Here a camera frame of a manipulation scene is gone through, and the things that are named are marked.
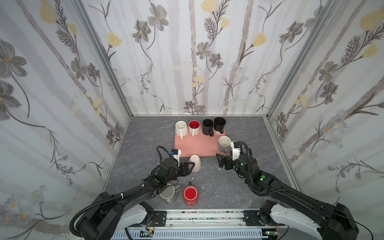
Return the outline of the pink upside-down mug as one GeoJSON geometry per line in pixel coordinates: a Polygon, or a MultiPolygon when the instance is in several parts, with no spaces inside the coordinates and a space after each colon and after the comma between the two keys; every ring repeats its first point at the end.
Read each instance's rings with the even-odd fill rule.
{"type": "Polygon", "coordinates": [[[201,169],[201,159],[199,156],[197,155],[192,155],[190,158],[189,158],[189,162],[190,163],[194,163],[195,165],[193,166],[192,168],[192,172],[193,173],[197,173],[200,171],[201,169]]]}

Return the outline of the small grey upside-down mug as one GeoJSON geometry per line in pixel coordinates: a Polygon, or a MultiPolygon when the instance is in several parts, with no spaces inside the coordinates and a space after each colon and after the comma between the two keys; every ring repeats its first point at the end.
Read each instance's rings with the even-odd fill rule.
{"type": "Polygon", "coordinates": [[[228,154],[231,150],[231,139],[227,136],[219,137],[218,149],[223,154],[228,154]]]}

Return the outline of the red upside-down mug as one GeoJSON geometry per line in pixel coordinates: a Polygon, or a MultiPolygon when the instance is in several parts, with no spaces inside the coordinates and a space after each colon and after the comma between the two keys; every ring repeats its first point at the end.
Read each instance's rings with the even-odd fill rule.
{"type": "Polygon", "coordinates": [[[199,191],[191,183],[183,190],[183,200],[188,207],[195,206],[199,201],[199,191]]]}

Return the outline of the black mug white rim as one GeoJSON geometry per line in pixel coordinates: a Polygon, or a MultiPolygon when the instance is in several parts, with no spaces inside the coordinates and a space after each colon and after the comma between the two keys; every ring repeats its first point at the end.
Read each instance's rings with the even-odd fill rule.
{"type": "Polygon", "coordinates": [[[205,136],[214,136],[214,122],[210,119],[203,120],[202,132],[205,136]]]}

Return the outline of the grey mug white base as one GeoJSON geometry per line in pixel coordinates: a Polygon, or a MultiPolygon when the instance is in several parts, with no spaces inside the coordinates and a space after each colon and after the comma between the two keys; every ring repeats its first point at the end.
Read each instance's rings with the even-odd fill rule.
{"type": "Polygon", "coordinates": [[[222,117],[216,117],[214,119],[214,131],[220,133],[220,134],[223,134],[224,133],[224,129],[225,129],[225,125],[226,125],[226,120],[222,117]]]}

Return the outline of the cream ribbed mug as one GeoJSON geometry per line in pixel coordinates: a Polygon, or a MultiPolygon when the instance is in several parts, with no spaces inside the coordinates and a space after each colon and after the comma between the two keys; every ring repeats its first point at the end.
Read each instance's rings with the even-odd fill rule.
{"type": "Polygon", "coordinates": [[[183,140],[184,137],[189,133],[188,125],[184,121],[178,121],[175,124],[175,134],[183,140]]]}

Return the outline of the white mug red inside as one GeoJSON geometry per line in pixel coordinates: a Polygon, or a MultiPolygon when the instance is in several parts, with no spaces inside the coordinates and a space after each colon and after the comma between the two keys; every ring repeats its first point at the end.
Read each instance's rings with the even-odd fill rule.
{"type": "Polygon", "coordinates": [[[189,133],[192,137],[197,136],[200,133],[201,124],[197,120],[192,120],[189,122],[189,133]]]}

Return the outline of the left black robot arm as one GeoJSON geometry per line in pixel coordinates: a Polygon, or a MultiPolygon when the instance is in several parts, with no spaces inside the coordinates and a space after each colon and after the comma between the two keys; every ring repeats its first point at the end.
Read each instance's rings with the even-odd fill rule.
{"type": "Polygon", "coordinates": [[[167,158],[155,167],[142,183],[120,194],[103,192],[93,203],[74,215],[70,232],[85,240],[109,240],[123,215],[131,208],[162,193],[171,181],[192,173],[195,163],[179,163],[167,158]]]}

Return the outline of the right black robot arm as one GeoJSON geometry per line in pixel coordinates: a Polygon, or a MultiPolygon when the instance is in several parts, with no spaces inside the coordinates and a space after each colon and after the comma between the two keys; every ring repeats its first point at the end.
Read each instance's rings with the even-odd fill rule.
{"type": "Polygon", "coordinates": [[[359,228],[349,209],[338,203],[331,205],[311,198],[284,184],[275,176],[259,169],[258,162],[246,153],[237,160],[217,154],[219,166],[234,170],[251,192],[266,201],[259,209],[259,222],[264,225],[283,224],[307,233],[318,240],[355,240],[359,228]]]}

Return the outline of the large grey upside-down mug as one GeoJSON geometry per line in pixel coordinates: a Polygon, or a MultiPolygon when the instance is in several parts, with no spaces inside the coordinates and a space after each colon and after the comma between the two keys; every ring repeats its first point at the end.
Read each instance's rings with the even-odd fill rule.
{"type": "Polygon", "coordinates": [[[160,197],[166,204],[171,205],[177,201],[180,190],[181,185],[168,184],[166,189],[160,194],[160,197]]]}

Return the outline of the pink rectangular tray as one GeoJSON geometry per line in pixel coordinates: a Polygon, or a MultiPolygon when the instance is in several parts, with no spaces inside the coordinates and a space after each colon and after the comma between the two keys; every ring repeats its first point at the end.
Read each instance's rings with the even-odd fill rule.
{"type": "Polygon", "coordinates": [[[226,133],[220,134],[214,132],[214,136],[206,136],[202,133],[193,137],[187,134],[183,137],[175,134],[174,149],[181,150],[181,157],[191,157],[197,155],[199,157],[212,157],[219,154],[219,138],[226,136],[226,133]]]}

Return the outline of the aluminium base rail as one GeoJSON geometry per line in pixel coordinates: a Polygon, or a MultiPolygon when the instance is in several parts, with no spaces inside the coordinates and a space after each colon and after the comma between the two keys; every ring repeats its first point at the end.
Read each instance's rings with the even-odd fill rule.
{"type": "Polygon", "coordinates": [[[297,232],[304,233],[300,230],[291,228],[286,225],[271,224],[265,226],[248,226],[244,221],[245,211],[251,210],[155,210],[166,211],[166,224],[164,227],[155,227],[147,224],[144,217],[144,210],[130,210],[124,214],[115,233],[113,240],[133,240],[128,232],[129,229],[146,230],[153,234],[159,229],[260,229],[264,236],[268,236],[267,240],[285,240],[289,234],[297,232]]]}

